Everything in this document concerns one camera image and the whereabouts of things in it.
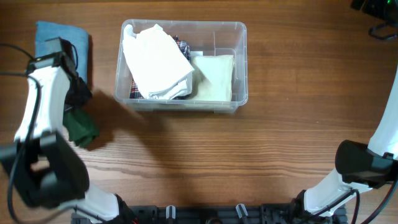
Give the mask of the dark green cloth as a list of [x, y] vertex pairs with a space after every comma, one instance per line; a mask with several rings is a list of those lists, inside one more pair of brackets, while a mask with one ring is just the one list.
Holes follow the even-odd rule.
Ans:
[[63, 115], [63, 125], [69, 135], [69, 141], [76, 146], [87, 148], [100, 132], [88, 113], [80, 108], [74, 108]]

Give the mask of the red navy plaid cloth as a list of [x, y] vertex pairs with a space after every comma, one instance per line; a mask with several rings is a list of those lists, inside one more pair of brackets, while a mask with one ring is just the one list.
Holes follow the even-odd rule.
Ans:
[[[187, 41], [185, 40], [180, 40], [177, 35], [173, 36], [173, 40], [179, 47], [181, 53], [184, 55], [184, 57], [190, 62], [191, 61], [191, 56], [190, 56], [190, 46], [187, 44]], [[131, 99], [144, 99], [144, 97], [141, 95], [137, 84], [134, 80], [132, 80], [131, 83], [131, 90], [129, 97]]]

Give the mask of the white cloth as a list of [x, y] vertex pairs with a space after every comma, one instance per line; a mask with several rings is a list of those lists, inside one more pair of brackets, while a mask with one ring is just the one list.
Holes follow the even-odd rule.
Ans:
[[172, 100], [192, 93], [194, 68], [160, 25], [135, 34], [128, 24], [122, 45], [132, 79], [144, 99]]

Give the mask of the clear plastic storage container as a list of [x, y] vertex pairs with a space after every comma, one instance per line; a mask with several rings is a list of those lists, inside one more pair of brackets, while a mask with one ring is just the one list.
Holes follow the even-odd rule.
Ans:
[[163, 30], [188, 42], [191, 56], [233, 55], [234, 68], [231, 77], [231, 101], [195, 100], [145, 100], [130, 97], [132, 75], [119, 45], [118, 63], [114, 87], [114, 98], [136, 111], [154, 110], [197, 110], [214, 113], [234, 113], [248, 101], [248, 44], [247, 28], [242, 22], [233, 21], [168, 21], [128, 19], [121, 26], [120, 40], [124, 39], [124, 28], [128, 26], [131, 35], [160, 25]]

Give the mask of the cream cloth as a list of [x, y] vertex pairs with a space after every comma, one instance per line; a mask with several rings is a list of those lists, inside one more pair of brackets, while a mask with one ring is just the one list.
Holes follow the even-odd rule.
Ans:
[[233, 55], [196, 56], [192, 58], [192, 93], [187, 98], [191, 110], [233, 110], [232, 99]]

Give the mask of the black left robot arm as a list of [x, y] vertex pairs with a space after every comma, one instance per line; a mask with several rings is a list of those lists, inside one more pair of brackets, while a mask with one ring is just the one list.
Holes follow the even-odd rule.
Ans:
[[138, 223], [120, 196], [90, 184], [86, 166], [62, 136], [64, 114], [84, 105], [92, 94], [76, 70], [75, 46], [59, 37], [44, 44], [49, 53], [31, 57], [20, 74], [29, 83], [24, 117], [13, 144], [1, 148], [11, 218], [21, 223], [12, 200], [16, 190], [28, 207], [59, 209], [42, 223], [69, 210], [92, 223]]

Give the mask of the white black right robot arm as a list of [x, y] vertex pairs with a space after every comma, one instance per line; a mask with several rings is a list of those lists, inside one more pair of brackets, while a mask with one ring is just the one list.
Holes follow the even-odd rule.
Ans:
[[384, 114], [369, 143], [344, 140], [336, 152], [335, 168], [319, 184], [293, 199], [289, 222], [332, 222], [335, 212], [355, 198], [355, 223], [361, 193], [386, 184], [391, 186], [388, 193], [365, 223], [371, 223], [384, 210], [397, 190], [397, 83], [392, 86]]

